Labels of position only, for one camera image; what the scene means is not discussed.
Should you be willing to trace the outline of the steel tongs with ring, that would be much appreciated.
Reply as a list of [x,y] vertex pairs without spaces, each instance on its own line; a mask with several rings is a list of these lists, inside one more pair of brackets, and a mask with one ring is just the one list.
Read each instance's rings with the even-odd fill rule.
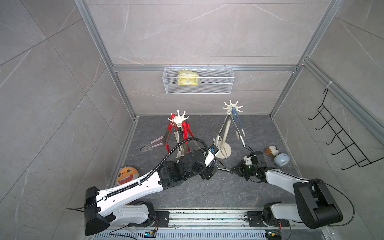
[[222,148],[224,146],[226,139],[227,139],[227,136],[228,136],[228,133],[229,133],[231,123],[232,123],[231,117],[227,116],[221,129],[220,129],[220,131],[219,131],[219,133],[217,134],[217,136],[214,140],[214,144],[218,148]]

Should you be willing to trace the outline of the red handled steel tongs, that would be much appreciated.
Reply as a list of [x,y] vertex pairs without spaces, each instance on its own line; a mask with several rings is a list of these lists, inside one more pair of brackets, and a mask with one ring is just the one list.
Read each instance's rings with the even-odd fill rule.
[[190,125],[189,125],[189,123],[188,123],[188,126],[187,126],[187,128],[188,128],[188,137],[194,137],[194,134],[192,133],[192,131],[191,131],[191,128],[190,128]]

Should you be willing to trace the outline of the blue handled cream tongs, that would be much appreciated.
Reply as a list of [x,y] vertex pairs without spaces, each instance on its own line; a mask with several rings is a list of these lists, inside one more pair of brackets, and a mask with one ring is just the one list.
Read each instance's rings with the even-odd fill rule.
[[237,108],[236,107],[232,107],[231,108],[231,112],[232,112],[232,122],[233,122],[233,125],[235,126],[235,131],[236,131],[237,139],[242,142],[242,145],[245,148],[246,147],[245,132],[244,132],[244,128],[242,126],[242,123],[241,123],[241,120],[240,120]]

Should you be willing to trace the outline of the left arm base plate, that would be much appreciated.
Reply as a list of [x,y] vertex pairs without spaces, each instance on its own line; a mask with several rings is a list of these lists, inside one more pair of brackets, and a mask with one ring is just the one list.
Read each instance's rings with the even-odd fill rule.
[[169,211],[156,211],[154,216],[149,217],[147,221],[142,224],[142,227],[158,227],[167,228],[169,226],[170,212]]

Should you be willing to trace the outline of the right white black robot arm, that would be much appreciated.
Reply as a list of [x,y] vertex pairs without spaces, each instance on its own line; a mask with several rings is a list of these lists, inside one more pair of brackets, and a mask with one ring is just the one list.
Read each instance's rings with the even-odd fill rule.
[[272,227],[283,221],[303,223],[310,229],[339,223],[343,214],[326,183],[319,179],[305,180],[276,169],[266,162],[261,152],[247,155],[230,170],[245,180],[256,177],[262,183],[279,187],[295,197],[295,203],[266,204],[261,214],[263,223]]

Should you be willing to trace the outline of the red sleeved steel tongs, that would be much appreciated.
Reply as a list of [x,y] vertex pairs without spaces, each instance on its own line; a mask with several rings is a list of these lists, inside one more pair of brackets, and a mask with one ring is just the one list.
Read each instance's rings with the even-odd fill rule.
[[163,137],[163,140],[162,140],[162,143],[166,147],[166,150],[167,150],[168,153],[171,151],[170,150],[170,146],[169,146],[169,139],[170,139],[171,133],[173,131],[173,128],[176,127],[176,124],[174,122],[175,116],[176,115],[171,113],[171,118],[169,119],[169,124],[168,124],[168,127],[167,127],[167,131],[166,131],[166,133],[165,133],[165,135]]

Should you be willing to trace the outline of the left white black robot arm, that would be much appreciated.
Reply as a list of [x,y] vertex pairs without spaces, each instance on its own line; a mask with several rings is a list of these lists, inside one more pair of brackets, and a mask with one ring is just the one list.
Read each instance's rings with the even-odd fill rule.
[[[168,158],[183,144],[194,141],[203,145],[202,150],[185,154],[178,161]],[[147,195],[180,186],[184,181],[201,176],[210,179],[215,173],[215,163],[220,148],[210,147],[199,138],[187,138],[173,147],[150,172],[123,185],[99,190],[93,186],[86,190],[84,201],[85,235],[98,234],[117,222],[131,226],[148,226],[156,218],[153,204],[132,206],[130,203]]]

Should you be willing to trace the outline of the cream utensil stand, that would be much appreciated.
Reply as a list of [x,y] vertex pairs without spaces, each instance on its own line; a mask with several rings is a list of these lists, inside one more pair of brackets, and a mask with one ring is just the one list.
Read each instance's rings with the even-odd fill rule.
[[[176,127],[173,128],[172,133],[175,135],[175,139],[177,143],[180,143],[183,141],[183,130],[182,130],[182,122],[187,121],[189,116],[186,116],[186,112],[184,111],[182,114],[180,114],[180,111],[177,110],[177,113],[174,118],[174,122],[176,124]],[[184,157],[187,153],[191,151],[190,147],[188,146],[188,143],[184,143],[183,145],[179,146],[177,149],[177,161],[180,160],[182,157]]]
[[226,142],[231,126],[234,126],[235,128],[237,139],[241,140],[242,145],[244,147],[246,146],[245,131],[239,116],[239,113],[243,112],[242,110],[240,110],[240,108],[243,108],[244,106],[238,106],[238,103],[239,103],[238,101],[233,103],[232,100],[229,100],[229,104],[224,102],[226,106],[223,107],[223,109],[227,111],[227,116],[219,133],[214,138],[214,144],[220,150],[216,154],[216,157],[219,159],[226,159],[232,153],[231,146]]

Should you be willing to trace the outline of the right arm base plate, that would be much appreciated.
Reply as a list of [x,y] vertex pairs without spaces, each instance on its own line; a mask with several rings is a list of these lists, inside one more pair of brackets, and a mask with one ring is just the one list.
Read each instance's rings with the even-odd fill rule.
[[272,220],[269,216],[264,216],[262,211],[248,211],[243,216],[243,220],[249,224],[251,228],[287,228],[290,226],[287,220]]

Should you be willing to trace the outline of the black steel tongs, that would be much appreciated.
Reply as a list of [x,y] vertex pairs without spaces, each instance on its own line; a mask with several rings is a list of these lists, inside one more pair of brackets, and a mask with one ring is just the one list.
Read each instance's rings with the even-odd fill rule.
[[220,159],[215,158],[215,160],[219,165],[218,168],[224,168],[224,169],[227,168],[228,169],[228,167]]

